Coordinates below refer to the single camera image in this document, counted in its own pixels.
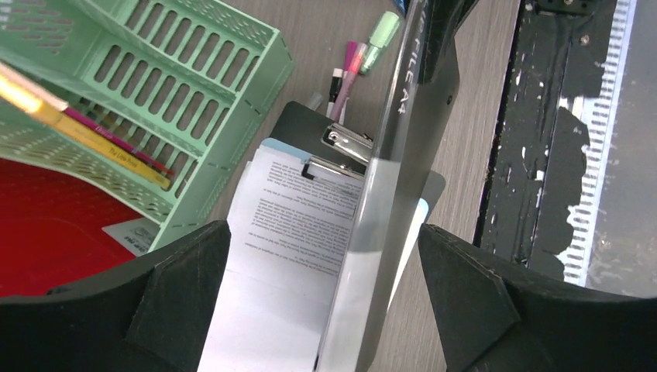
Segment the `paper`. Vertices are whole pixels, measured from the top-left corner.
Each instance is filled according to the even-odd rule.
[[[276,150],[258,150],[228,223],[226,269],[330,304],[349,243],[361,182],[313,169]]]
[[[388,302],[388,309],[392,305],[392,299],[394,294],[397,292],[399,287],[399,281],[401,280],[401,275],[404,273],[408,259],[411,258],[411,252],[415,246],[415,242],[418,240],[418,235],[420,233],[420,227],[422,223],[427,219],[429,214],[429,206],[424,199],[420,199],[418,207],[415,209],[415,214],[411,220],[411,228],[408,230],[408,236],[406,237],[406,243],[404,244],[404,250],[401,251],[401,259],[399,260],[399,267],[397,268],[397,274],[394,277],[394,283],[392,286],[392,293],[390,294],[390,301]]]
[[[266,146],[229,212],[231,246],[198,370],[309,372],[362,184]]]
[[[160,227],[149,219],[134,219],[132,221],[106,226],[102,230],[124,246],[136,257],[148,253]]]

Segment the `pen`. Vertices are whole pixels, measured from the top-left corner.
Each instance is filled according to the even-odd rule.
[[[338,98],[340,88],[342,87],[343,72],[341,68],[333,69],[333,77],[331,78],[331,89],[328,91],[328,105],[326,106],[326,116],[331,115],[335,100]]]
[[[342,68],[344,72],[342,73],[342,79],[346,78],[347,76],[347,71],[349,69],[349,66],[351,65],[351,61],[353,60],[353,55],[356,53],[356,48],[358,48],[358,43],[350,40],[347,42],[347,48],[345,51],[345,63],[344,67]],[[345,125],[345,115],[347,111],[347,102],[349,101],[349,97],[347,97],[347,100],[345,101],[345,104],[342,105],[342,111],[340,112],[340,119],[338,120],[338,124]]]
[[[358,70],[360,69],[361,63],[363,62],[363,57],[365,55],[366,49],[367,45],[363,43],[358,44],[358,48],[356,49],[356,53],[353,56],[346,76],[342,79],[342,88],[340,88],[338,98],[335,99],[335,103],[332,106],[331,115],[329,116],[329,118],[334,122],[339,121],[340,115],[342,113],[342,108],[344,107],[345,102],[349,97],[349,91],[353,86],[353,82],[356,80],[356,76],[358,75]]]
[[[379,56],[394,37],[394,33],[397,32],[399,25],[399,16],[393,12],[385,12],[381,18],[379,18],[379,22],[377,23],[377,26],[374,27],[374,31],[368,42],[369,47],[365,54],[363,66],[360,67],[361,74],[368,74],[372,70],[372,67],[377,64]]]
[[[306,103],[306,107],[308,107],[312,111],[317,111],[319,106],[322,104],[322,101],[324,101],[324,97],[322,97],[322,95],[320,95],[318,92],[315,92],[308,99],[308,102]]]
[[[404,0],[394,0],[394,4],[399,8],[399,10],[406,14],[406,4],[404,4]]]

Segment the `black metal surface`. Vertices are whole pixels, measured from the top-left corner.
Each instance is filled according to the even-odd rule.
[[[657,299],[563,283],[436,226],[418,248],[450,372],[657,369]]]
[[[599,0],[537,0],[536,5],[542,12],[554,12],[572,16],[593,14]]]
[[[487,252],[560,280],[555,255],[573,236],[563,213],[579,203],[588,136],[559,99],[600,94],[616,1],[592,4],[592,15],[574,17],[521,2],[474,236]]]
[[[196,371],[229,243],[213,222],[46,296],[0,298],[0,370]]]

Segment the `black frame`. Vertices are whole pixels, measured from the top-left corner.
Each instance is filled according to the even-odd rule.
[[[520,1],[473,243],[559,280],[556,255],[573,237],[568,206],[579,204],[589,144],[586,126],[559,99],[600,94],[615,7]]]

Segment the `clipboard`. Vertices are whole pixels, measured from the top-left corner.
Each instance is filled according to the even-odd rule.
[[[369,163],[373,140],[335,124],[331,119],[313,111],[299,102],[288,102],[280,114],[270,137],[263,146],[273,148],[305,163],[302,176],[313,180],[311,166],[364,179]],[[431,215],[438,199],[445,190],[446,180],[437,172],[430,172],[421,199]]]

